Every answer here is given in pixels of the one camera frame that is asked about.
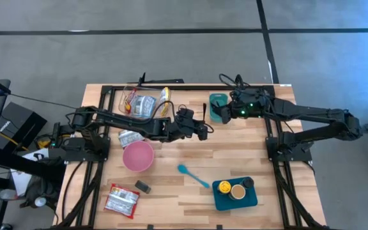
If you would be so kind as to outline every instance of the blue spoon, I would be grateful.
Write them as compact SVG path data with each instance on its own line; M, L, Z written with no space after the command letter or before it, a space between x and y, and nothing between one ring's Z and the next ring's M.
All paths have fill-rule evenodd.
M185 167L185 165L178 165L178 171L182 174L187 174L189 176L191 176L192 178L196 179L200 184L202 184L204 187L206 188L210 188L210 185L207 182L204 182L200 179L198 179L197 176L194 176L193 174L191 174L191 172L188 171L187 167Z

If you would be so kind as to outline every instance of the wooden tabletop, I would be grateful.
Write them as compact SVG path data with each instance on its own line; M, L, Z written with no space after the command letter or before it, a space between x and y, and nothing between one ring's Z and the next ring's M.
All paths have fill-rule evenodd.
M276 97L295 102L291 86L274 85L274 87ZM88 84L82 106L98 106L101 88L101 84ZM203 103L208 103L211 93L229 93L229 91L172 91L171 100L176 107L184 104L194 110L195 119L202 119ZM121 94L121 91L117 91L113 110L120 114L118 105ZM207 140L199 141L198 137L193 135L191 139L172 143L149 142L155 150L155 160L145 172L132 172L123 166L123 149L118 140L118 132L121 130L110 128L111 151L108 161L104 164L95 229L144 229L148 224L153 224L157 229L215 229L217 224L222 224L224 229L283 228L275 176L264 142L266 137L264 119L233 119L223 125L212 123L208 111L209 109L206 122L213 126L215 132L208 134ZM302 130L300 121L290 121L288 124L295 132ZM258 205L217 211L212 190L202 187L191 177L180 174L177 170L178 164L185 164L192 173L209 184L215 180L252 177L255 181ZM66 168L57 206L59 220L61 220L63 192L76 165L77 163L72 163ZM313 172L301 162L291 162L291 168L299 200L315 220L320 224L326 224ZM83 163L70 183L65 204L66 213L81 196L85 171L86 163ZM122 214L104 210L112 183L138 191L134 187L137 180L147 183L151 187L151 192L150 194L141 192L133 220ZM290 223L294 224L291 203L288 198L286 200ZM88 222L90 203L91 200L88 200L85 206L84 224Z

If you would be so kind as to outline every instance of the black box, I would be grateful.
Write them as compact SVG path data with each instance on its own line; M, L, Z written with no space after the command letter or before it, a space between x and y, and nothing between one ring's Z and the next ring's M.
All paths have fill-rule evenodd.
M0 132L27 148L46 122L37 113L11 102L0 117ZM12 153L16 148L14 143L0 135L1 150Z

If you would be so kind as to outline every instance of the black eraser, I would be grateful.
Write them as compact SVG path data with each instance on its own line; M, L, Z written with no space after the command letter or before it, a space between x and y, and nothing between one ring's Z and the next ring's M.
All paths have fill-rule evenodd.
M149 192L151 190L151 188L147 184L145 184L144 182L139 181L139 180L135 183L134 186L136 188L142 190L143 192L147 193L147 194L149 194Z

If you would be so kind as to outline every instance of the pink bowl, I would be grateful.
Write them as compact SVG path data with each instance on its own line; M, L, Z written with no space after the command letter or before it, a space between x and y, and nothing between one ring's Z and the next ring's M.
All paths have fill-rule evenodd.
M134 172L143 172L148 169L153 160L153 148L144 141L135 141L129 144L123 152L123 163Z

